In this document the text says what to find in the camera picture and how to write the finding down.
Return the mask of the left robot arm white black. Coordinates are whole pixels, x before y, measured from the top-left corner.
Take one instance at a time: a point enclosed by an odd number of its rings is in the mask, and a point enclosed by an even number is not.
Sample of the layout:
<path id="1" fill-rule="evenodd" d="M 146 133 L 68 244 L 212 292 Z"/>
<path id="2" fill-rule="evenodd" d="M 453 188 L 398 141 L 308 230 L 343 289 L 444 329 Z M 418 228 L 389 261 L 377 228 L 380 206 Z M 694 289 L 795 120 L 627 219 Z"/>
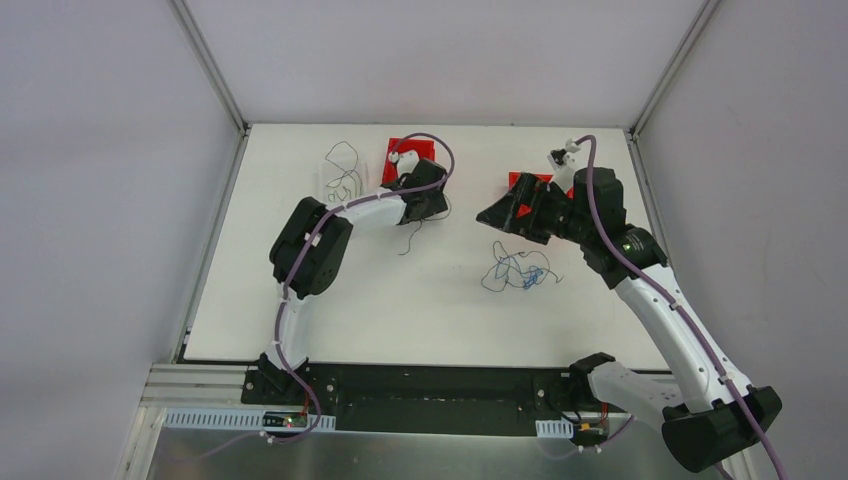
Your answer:
<path id="1" fill-rule="evenodd" d="M 269 346 L 257 361 L 266 389 L 281 404 L 297 402 L 308 360 L 300 345 L 318 296 L 336 280 L 350 240 L 383 227 L 423 222 L 449 209 L 444 187 L 452 173 L 429 159 L 374 192 L 328 205 L 303 198 L 269 252 L 278 283 L 278 306 Z"/>

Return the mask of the red bin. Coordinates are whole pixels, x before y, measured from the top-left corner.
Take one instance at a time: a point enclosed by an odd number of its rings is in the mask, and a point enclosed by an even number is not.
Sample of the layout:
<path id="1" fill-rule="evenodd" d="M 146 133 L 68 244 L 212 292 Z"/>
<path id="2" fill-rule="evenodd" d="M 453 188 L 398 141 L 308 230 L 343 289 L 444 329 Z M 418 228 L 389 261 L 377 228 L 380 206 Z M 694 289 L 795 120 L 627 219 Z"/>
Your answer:
<path id="1" fill-rule="evenodd" d="M 572 200 L 557 185 L 527 172 L 520 174 L 510 194 L 511 220 L 558 221 L 561 217 L 568 216 L 572 207 Z"/>
<path id="2" fill-rule="evenodd" d="M 415 150 L 418 153 L 420 160 L 436 160 L 436 148 L 435 142 L 433 140 L 408 139 L 402 141 L 400 138 L 392 137 L 388 141 L 387 153 L 383 164 L 381 184 L 392 183 L 397 180 L 395 179 L 395 173 L 390 170 L 390 164 L 388 160 L 389 155 L 394 152 L 402 153 L 408 150 Z"/>

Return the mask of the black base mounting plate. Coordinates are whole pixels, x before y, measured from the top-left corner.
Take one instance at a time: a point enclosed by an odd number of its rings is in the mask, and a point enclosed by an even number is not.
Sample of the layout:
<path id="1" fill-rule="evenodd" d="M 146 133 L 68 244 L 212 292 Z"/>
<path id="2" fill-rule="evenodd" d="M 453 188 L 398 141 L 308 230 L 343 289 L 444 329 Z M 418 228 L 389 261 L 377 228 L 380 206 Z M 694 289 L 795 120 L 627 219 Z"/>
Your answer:
<path id="1" fill-rule="evenodd" d="M 310 363 L 294 375 L 261 359 L 241 401 L 332 417 L 348 432 L 532 436 L 542 420 L 596 422 L 592 400 L 564 368 Z"/>

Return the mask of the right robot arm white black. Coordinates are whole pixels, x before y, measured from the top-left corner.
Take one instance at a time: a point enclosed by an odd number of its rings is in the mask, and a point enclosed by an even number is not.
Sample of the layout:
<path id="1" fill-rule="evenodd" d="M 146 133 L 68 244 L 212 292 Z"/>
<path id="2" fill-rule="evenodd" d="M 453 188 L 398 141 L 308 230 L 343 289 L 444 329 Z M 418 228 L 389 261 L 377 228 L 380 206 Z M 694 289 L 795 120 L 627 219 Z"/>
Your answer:
<path id="1" fill-rule="evenodd" d="M 583 410 L 606 403 L 635 416 L 683 468 L 699 473 L 758 443 L 782 401 L 773 388 L 754 386 L 707 335 L 687 311 L 663 250 L 626 214 L 622 182 L 595 167 L 578 170 L 566 188 L 523 173 L 476 220 L 539 244 L 556 237 L 579 245 L 588 267 L 644 326 L 676 384 L 596 353 L 570 365 L 569 400 Z"/>

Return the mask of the clear plastic bin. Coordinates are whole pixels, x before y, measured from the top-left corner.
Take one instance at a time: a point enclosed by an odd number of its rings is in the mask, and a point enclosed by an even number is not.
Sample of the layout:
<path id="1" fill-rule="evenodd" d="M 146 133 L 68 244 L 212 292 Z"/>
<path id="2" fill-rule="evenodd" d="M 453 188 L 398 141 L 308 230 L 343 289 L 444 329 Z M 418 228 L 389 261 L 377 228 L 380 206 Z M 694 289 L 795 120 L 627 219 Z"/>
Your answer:
<path id="1" fill-rule="evenodd" d="M 318 198 L 326 204 L 345 203 L 365 194 L 367 165 L 349 150 L 330 153 L 318 165 Z"/>

